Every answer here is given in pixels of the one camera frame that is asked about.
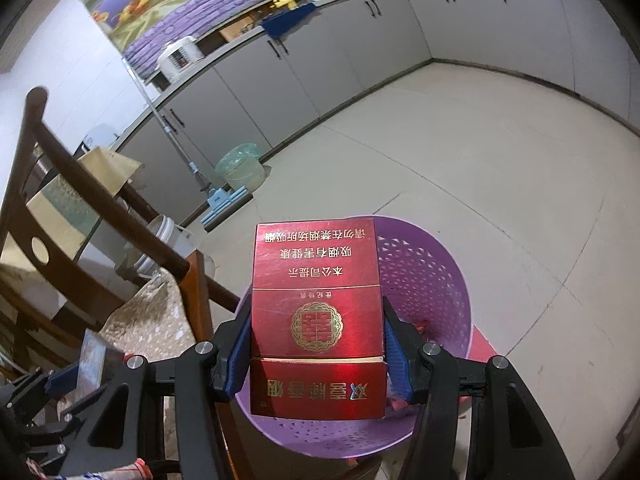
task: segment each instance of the kitchen cabinet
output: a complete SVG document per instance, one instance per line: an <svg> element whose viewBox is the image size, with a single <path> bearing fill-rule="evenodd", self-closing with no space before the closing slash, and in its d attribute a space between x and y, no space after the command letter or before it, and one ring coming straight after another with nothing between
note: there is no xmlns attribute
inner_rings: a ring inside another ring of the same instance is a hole
<svg viewBox="0 0 640 480"><path fill-rule="evenodd" d="M561 0L499 0L502 67L574 89L571 38Z"/></svg>
<svg viewBox="0 0 640 480"><path fill-rule="evenodd" d="M536 76L573 89L561 0L409 0L439 59Z"/></svg>
<svg viewBox="0 0 640 480"><path fill-rule="evenodd" d="M500 66L501 0L409 1L433 57Z"/></svg>
<svg viewBox="0 0 640 480"><path fill-rule="evenodd" d="M626 41L598 0L562 0L574 54L575 91L628 118Z"/></svg>
<svg viewBox="0 0 640 480"><path fill-rule="evenodd" d="M321 13L365 89L430 58L408 0L347 0Z"/></svg>
<svg viewBox="0 0 640 480"><path fill-rule="evenodd" d="M320 115L362 92L349 60L318 12L274 44Z"/></svg>
<svg viewBox="0 0 640 480"><path fill-rule="evenodd" d="M186 135L212 166L238 144L253 142L261 154L271 149L251 117L225 85L218 73L209 69L162 107L177 129ZM224 184L215 174L213 184Z"/></svg>
<svg viewBox="0 0 640 480"><path fill-rule="evenodd" d="M640 128L640 63L631 52L629 54L629 70L630 70L630 95L629 95L629 122L636 128Z"/></svg>
<svg viewBox="0 0 640 480"><path fill-rule="evenodd" d="M244 44L215 66L271 146L318 118L300 81L267 35Z"/></svg>
<svg viewBox="0 0 640 480"><path fill-rule="evenodd" d="M178 138L200 171L211 178L211 165L197 152L189 139L184 136ZM143 175L146 187L140 190L140 195L160 214L182 222L207 199L198 190L191 171L154 118L148 120L135 135L130 136L118 151L145 165Z"/></svg>

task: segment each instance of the wooden chair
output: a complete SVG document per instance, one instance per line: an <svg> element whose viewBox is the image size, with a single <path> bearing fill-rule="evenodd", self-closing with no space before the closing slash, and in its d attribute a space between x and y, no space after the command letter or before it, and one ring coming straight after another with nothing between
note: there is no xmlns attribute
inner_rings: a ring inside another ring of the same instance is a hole
<svg viewBox="0 0 640 480"><path fill-rule="evenodd" d="M191 261L184 259L116 203L42 123L46 102L47 92L43 88L34 88L26 99L14 164L0 211L0 244L4 244L7 233L11 234L38 272L73 305L84 311L89 319L95 321L88 322L87 316L81 316L67 306L60 309L53 320L49 320L22 298L11 285L0 279L0 296L18 312L16 322L12 322L7 316L0 318L0 324L14 337L13 351L16 362L23 367L30 366L28 354L24 349L27 347L52 364L63 365L67 361L65 357L56 355L54 349L47 349L39 344L26 330L40 328L64 346L79 348L84 330L99 330L111 313L123 304L119 297L66 256L27 208L22 190L29 174L29 161L36 143L60 175L98 215L121 236L175 276L186 297L185 306L196 338L201 340L209 337L212 325L208 300L233 312L239 298L208 277L195 278L196 271L192 267L196 264L197 256L193 256ZM128 184L123 186L120 197L147 221L158 214ZM45 261L40 260L36 255L37 251L34 250L40 242L44 244L48 253ZM206 293L196 291L194 286L203 286Z"/></svg>

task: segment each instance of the cardboard box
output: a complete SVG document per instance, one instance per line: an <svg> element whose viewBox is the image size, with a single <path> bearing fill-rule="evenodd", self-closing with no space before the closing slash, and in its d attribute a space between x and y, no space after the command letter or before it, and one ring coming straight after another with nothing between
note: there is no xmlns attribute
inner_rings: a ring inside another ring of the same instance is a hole
<svg viewBox="0 0 640 480"><path fill-rule="evenodd" d="M383 333L370 219L258 225L252 413L310 420L382 417Z"/></svg>

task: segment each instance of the blue gripper pad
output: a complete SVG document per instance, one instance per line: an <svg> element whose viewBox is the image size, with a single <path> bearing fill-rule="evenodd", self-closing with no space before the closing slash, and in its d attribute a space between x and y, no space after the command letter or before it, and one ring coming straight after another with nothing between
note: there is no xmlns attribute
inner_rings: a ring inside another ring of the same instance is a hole
<svg viewBox="0 0 640 480"><path fill-rule="evenodd" d="M53 374L44 387L45 393L51 399L59 399L76 389L78 382L78 363L73 363L68 367Z"/></svg>
<svg viewBox="0 0 640 480"><path fill-rule="evenodd" d="M240 330L240 335L231 352L227 363L226 381L224 386L225 395L232 399L233 396L242 389L244 378L249 369L251 361L251 316L244 321Z"/></svg>
<svg viewBox="0 0 640 480"><path fill-rule="evenodd" d="M400 348L398 338L385 317L385 358L394 390L405 402L411 403L414 391L409 382L409 364Z"/></svg>

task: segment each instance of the purple plastic basket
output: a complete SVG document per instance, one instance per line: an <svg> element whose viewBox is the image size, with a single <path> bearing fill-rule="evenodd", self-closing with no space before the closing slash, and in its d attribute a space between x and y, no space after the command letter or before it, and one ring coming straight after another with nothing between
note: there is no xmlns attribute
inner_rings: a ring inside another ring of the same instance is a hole
<svg viewBox="0 0 640 480"><path fill-rule="evenodd" d="M372 216L378 236L382 294L398 317L429 322L427 334L455 357L467 357L472 332L465 280L453 257L428 232L404 220ZM377 420L291 420L252 415L249 379L236 395L253 425L292 451L320 458L355 458L409 437L415 410Z"/></svg>

